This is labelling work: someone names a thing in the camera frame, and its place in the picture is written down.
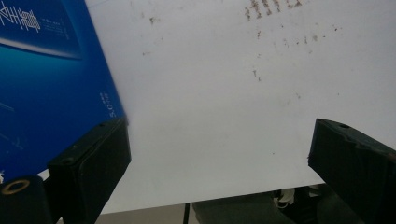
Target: blue book cover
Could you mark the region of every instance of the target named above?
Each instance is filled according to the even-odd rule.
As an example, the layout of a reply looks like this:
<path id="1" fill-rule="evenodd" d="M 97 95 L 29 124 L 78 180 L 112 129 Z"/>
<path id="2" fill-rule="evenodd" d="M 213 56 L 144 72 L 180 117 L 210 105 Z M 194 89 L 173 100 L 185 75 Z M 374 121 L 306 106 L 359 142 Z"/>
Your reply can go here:
<path id="1" fill-rule="evenodd" d="M 124 116 L 84 1 L 0 0 L 0 172 L 35 175 Z"/>

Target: blue cover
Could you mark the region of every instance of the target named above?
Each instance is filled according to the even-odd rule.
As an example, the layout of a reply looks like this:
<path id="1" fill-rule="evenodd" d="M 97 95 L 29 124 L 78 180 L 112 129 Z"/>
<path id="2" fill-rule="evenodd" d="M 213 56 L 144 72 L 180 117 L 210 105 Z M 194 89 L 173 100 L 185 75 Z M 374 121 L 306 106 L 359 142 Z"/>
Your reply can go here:
<path id="1" fill-rule="evenodd" d="M 124 116 L 80 0 L 0 0 L 0 172 L 35 175 L 96 124 Z"/>

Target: black plastic bracket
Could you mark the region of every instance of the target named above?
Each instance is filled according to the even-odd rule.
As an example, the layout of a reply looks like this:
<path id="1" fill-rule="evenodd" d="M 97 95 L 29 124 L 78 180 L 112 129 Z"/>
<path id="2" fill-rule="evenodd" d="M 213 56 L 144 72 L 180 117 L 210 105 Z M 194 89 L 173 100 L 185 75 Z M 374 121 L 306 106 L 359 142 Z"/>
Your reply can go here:
<path id="1" fill-rule="evenodd" d="M 129 162 L 126 119 L 101 123 L 48 163 L 50 177 L 0 185 L 0 223 L 94 223 Z"/>
<path id="2" fill-rule="evenodd" d="M 308 164 L 366 224 L 396 222 L 396 151 L 317 119 Z"/>

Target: black cable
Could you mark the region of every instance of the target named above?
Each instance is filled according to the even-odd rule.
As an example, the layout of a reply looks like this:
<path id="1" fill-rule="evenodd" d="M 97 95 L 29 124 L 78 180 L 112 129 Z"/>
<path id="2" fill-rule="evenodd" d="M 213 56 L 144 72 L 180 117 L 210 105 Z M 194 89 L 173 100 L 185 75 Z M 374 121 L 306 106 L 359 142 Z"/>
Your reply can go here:
<path id="1" fill-rule="evenodd" d="M 190 204 L 186 203 L 186 205 L 184 206 L 183 224 L 189 224 L 189 216 L 190 216 Z"/>

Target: screw hole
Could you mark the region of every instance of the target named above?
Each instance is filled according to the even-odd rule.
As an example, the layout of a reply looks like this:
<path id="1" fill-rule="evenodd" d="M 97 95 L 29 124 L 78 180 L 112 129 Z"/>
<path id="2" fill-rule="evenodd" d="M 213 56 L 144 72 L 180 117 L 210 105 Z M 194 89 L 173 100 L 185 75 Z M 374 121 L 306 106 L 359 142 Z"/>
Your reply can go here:
<path id="1" fill-rule="evenodd" d="M 70 165 L 71 163 L 73 163 L 74 159 L 73 158 L 66 158 L 64 160 L 62 160 L 62 164 L 63 165 Z"/>
<path id="2" fill-rule="evenodd" d="M 343 129 L 348 129 L 348 128 L 350 128 L 349 126 L 347 126 L 347 125 L 345 125 L 345 124 L 340 124 L 340 128 L 343 128 Z"/>

